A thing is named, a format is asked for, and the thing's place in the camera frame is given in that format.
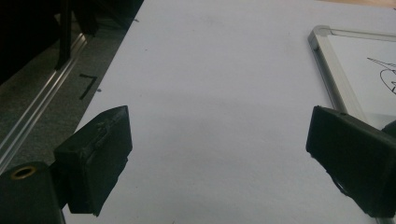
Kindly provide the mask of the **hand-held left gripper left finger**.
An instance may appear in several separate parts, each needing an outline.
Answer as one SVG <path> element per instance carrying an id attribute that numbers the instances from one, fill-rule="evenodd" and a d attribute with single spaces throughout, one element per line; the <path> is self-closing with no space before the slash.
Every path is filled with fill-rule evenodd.
<path id="1" fill-rule="evenodd" d="M 100 214 L 132 149 L 129 111 L 122 105 L 98 114 L 54 150 L 70 187 L 71 213 Z"/>

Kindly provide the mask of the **whiteboard with aluminium frame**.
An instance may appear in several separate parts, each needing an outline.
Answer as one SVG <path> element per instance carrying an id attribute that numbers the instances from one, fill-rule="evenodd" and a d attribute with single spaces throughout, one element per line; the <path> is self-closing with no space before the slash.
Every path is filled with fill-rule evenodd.
<path id="1" fill-rule="evenodd" d="M 396 34 L 318 25 L 308 43 L 334 109 L 377 129 L 396 120 Z"/>

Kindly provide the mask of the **aluminium floor rail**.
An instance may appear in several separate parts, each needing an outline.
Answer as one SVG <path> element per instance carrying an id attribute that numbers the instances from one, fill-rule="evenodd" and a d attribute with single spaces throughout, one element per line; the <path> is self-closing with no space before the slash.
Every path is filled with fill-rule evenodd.
<path id="1" fill-rule="evenodd" d="M 35 96 L 33 101 L 23 111 L 18 121 L 7 135 L 0 141 L 0 174 L 2 174 L 13 157 L 20 150 L 26 137 L 34 128 L 51 100 L 62 87 L 72 69 L 78 61 L 81 52 L 92 38 L 89 35 L 79 34 L 71 46 L 70 58 L 59 69 L 50 73 L 50 77 Z"/>

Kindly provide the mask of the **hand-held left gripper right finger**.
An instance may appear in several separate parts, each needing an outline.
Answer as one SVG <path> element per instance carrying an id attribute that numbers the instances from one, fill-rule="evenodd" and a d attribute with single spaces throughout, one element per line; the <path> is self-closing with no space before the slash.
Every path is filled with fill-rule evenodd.
<path id="1" fill-rule="evenodd" d="M 396 217 L 396 120 L 383 129 L 316 106 L 306 151 L 370 217 Z"/>

